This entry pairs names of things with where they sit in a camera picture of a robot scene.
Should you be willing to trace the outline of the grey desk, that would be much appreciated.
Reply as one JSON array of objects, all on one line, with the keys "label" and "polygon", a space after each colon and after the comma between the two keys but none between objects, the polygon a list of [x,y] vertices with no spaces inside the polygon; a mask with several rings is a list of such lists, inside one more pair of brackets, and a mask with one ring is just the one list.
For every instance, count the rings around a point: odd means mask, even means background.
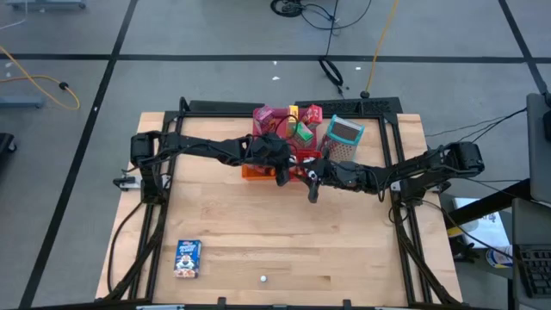
[{"label": "grey desk", "polygon": [[[551,251],[551,208],[534,202],[514,199],[512,202],[512,245]],[[512,277],[514,310],[551,310],[551,297],[530,298],[523,286],[519,265],[514,264]]]}]

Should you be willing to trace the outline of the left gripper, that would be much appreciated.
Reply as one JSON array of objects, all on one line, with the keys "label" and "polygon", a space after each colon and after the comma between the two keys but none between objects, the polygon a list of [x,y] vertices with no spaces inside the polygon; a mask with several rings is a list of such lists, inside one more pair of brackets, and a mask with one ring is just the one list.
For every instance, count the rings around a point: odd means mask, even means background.
[{"label": "left gripper", "polygon": [[290,167],[291,156],[298,157],[299,150],[290,149],[288,142],[275,133],[257,136],[248,146],[248,164],[274,168],[278,186],[284,186],[289,182],[289,173],[302,174],[299,166]]}]

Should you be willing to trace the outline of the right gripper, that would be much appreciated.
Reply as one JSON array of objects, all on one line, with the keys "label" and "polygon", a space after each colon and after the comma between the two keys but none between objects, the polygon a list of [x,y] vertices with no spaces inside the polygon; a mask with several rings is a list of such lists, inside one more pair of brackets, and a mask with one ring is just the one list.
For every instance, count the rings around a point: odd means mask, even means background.
[{"label": "right gripper", "polygon": [[307,198],[311,203],[317,202],[320,186],[354,192],[367,188],[366,170],[354,162],[336,163],[325,158],[304,158],[300,167],[306,172],[313,171],[316,174],[316,178],[302,178],[302,182],[308,187]]}]

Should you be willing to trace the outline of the black keyboard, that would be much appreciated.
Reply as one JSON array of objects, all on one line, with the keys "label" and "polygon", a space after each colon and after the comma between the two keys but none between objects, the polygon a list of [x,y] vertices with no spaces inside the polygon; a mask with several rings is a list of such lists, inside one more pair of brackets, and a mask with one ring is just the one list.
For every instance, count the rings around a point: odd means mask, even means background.
[{"label": "black keyboard", "polygon": [[518,245],[519,274],[529,298],[551,298],[551,245]]}]

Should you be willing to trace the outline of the red plastic basket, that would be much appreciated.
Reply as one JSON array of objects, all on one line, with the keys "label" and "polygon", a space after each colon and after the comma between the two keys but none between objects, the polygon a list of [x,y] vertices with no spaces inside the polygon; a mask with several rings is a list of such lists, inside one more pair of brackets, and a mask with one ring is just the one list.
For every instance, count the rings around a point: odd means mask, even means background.
[{"label": "red plastic basket", "polygon": [[[321,157],[321,153],[318,152],[318,151],[315,151],[315,150],[299,150],[299,156],[296,157],[296,164],[297,164],[297,166],[300,167],[300,163],[302,162],[302,160],[304,158],[320,158],[320,157]],[[290,180],[292,182],[298,182],[300,180],[300,177],[306,177],[307,176],[307,172],[306,172],[306,170],[302,169],[302,174],[301,175],[292,175],[290,173],[289,173],[289,175],[290,175]]]}]

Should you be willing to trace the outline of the black caster wheel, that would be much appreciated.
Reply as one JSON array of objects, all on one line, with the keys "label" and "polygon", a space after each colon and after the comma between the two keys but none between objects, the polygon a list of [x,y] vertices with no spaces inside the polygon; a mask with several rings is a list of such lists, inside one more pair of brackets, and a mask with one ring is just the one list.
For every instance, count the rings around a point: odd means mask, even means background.
[{"label": "black caster wheel", "polygon": [[0,156],[17,150],[15,137],[11,133],[0,133]]}]

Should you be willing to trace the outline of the green cereal box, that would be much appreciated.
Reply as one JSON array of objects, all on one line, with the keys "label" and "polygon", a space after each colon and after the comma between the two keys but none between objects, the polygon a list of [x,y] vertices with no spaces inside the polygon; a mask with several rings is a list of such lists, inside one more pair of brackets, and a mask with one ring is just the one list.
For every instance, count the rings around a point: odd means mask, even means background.
[{"label": "green cereal box", "polygon": [[291,140],[302,148],[308,148],[314,138],[314,133],[303,123],[296,124],[295,129],[291,134]]}]

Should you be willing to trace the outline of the teal metal box grater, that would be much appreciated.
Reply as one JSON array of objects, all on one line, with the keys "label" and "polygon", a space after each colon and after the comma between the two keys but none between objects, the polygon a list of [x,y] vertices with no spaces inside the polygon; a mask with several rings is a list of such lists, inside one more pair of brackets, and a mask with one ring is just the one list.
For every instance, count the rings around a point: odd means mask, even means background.
[{"label": "teal metal box grater", "polygon": [[319,151],[335,162],[352,161],[364,130],[364,125],[334,115],[319,144]]}]

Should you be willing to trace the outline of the grey monitor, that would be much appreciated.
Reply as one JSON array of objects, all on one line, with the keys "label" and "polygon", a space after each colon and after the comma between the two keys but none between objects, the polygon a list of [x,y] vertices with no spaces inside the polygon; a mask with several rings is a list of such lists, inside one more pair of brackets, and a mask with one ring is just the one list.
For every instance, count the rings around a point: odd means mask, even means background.
[{"label": "grey monitor", "polygon": [[530,193],[551,205],[551,96],[526,97],[529,137]]}]

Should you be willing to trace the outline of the red Froot Loops cereal box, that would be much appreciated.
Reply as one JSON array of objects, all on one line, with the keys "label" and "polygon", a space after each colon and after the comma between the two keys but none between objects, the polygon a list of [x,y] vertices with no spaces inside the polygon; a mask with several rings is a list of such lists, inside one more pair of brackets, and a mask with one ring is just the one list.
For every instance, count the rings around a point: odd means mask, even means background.
[{"label": "red Froot Loops cereal box", "polygon": [[306,109],[301,118],[302,123],[311,131],[323,122],[323,109],[317,105],[311,105]]}]

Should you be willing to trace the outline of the blue Frosted Flakes cereal box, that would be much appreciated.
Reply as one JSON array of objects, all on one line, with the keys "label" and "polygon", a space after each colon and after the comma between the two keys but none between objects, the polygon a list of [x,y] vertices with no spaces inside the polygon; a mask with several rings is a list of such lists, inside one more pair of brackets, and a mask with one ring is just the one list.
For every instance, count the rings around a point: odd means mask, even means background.
[{"label": "blue Frosted Flakes cereal box", "polygon": [[174,263],[174,276],[179,278],[197,278],[201,262],[199,239],[181,239],[177,242]]}]

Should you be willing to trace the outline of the purple Raisin Bran cereal box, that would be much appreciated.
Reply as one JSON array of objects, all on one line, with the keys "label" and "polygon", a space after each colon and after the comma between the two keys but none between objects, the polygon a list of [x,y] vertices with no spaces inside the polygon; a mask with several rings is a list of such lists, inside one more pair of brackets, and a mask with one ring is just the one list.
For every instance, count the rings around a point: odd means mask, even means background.
[{"label": "purple Raisin Bran cereal box", "polygon": [[257,108],[253,112],[253,129],[255,134],[272,132],[276,127],[275,110],[269,106]]}]

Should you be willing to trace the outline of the white paper sheet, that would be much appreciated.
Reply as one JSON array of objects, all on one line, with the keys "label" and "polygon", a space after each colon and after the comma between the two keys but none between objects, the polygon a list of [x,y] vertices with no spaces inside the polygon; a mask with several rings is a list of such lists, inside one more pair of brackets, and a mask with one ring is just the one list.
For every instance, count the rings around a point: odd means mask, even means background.
[{"label": "white paper sheet", "polygon": [[[478,199],[474,198],[454,198],[454,209],[457,210],[463,208],[472,202],[476,202],[477,200]],[[461,228],[467,231],[470,235],[484,241],[492,247],[498,248],[510,245],[510,241],[507,237],[499,212],[487,214],[482,218],[462,224]],[[475,249],[487,248],[485,245],[475,239],[472,239],[461,231],[459,231],[459,233],[461,233],[460,236],[462,241],[465,241],[467,245],[474,244]]]}]

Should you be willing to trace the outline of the orange plastic basket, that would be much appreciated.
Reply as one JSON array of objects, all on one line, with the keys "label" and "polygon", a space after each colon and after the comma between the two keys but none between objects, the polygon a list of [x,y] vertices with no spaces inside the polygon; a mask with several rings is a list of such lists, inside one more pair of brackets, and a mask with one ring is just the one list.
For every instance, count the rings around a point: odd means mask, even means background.
[{"label": "orange plastic basket", "polygon": [[250,165],[242,166],[242,178],[247,181],[263,181],[276,178],[276,170],[269,166]]}]

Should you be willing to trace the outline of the red plastic tray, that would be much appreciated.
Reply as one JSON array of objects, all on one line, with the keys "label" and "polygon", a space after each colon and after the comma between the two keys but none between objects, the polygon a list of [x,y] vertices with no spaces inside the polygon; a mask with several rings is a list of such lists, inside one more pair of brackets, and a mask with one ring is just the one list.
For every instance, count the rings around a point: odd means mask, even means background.
[{"label": "red plastic tray", "polygon": [[[287,117],[288,117],[288,107],[287,108],[273,108],[275,110],[275,129],[271,133],[277,134],[280,138],[285,139],[287,142],[292,144],[295,149],[304,149],[304,150],[315,150],[317,148],[318,144],[318,135],[317,135],[317,128],[315,128],[312,132],[314,133],[314,138],[312,144],[308,148],[302,148],[300,146],[297,146],[292,140],[291,140],[291,134],[294,129],[287,127]],[[305,114],[307,108],[299,108],[300,111],[300,121],[302,116]],[[259,136],[262,134],[255,134],[253,129],[253,135]]]}]

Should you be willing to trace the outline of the black aluminium table frame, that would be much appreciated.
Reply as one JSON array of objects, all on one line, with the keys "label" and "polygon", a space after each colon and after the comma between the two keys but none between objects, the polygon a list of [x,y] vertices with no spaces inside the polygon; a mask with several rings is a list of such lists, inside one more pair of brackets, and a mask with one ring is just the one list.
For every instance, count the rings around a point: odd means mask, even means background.
[{"label": "black aluminium table frame", "polygon": [[[403,113],[399,98],[359,98],[346,100],[329,100],[316,103],[323,109],[325,119],[332,115],[358,120],[376,120],[380,128],[381,151],[386,164],[391,163],[391,152],[388,143],[387,123],[392,125],[393,138],[399,161],[405,160],[402,140],[399,132],[398,116]],[[162,122],[162,133],[168,133],[170,124],[174,123],[176,132],[182,131],[186,118],[225,118],[251,119],[254,111],[263,105],[250,102],[213,102],[191,101],[183,97],[177,111],[166,111]],[[117,284],[109,284],[108,292],[95,299],[95,307],[109,309],[153,306],[153,294],[157,283],[158,264],[160,261],[163,229],[166,226],[166,215],[170,202],[170,183],[174,176],[176,161],[168,160],[168,178],[160,187],[160,193],[150,197],[148,193],[140,195],[140,205],[145,206],[143,223],[140,228],[137,254],[128,272]],[[400,266],[404,277],[407,306],[419,310],[454,310],[464,304],[453,298],[445,287],[436,279],[428,264],[424,261],[418,220],[413,205],[406,204],[406,212],[412,236],[406,236],[403,222],[395,222],[397,233]]]}]

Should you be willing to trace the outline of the grey cart base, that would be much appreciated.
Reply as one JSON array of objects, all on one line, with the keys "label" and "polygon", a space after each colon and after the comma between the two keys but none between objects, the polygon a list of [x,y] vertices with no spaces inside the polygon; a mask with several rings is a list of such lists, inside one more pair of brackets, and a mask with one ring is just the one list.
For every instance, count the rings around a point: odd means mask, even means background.
[{"label": "grey cart base", "polygon": [[12,9],[87,8],[87,0],[0,0]]},{"label": "grey cart base", "polygon": [[45,104],[39,96],[0,96],[0,109],[41,109]]}]

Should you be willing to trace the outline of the black yellow tool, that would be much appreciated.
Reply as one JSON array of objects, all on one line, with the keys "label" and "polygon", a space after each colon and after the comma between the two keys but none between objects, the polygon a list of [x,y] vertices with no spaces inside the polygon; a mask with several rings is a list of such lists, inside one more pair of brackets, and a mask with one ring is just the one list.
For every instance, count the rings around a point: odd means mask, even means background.
[{"label": "black yellow tool", "polygon": [[464,233],[459,227],[449,228],[447,234],[454,261],[474,264],[480,257],[474,250],[474,243],[465,241]]}]

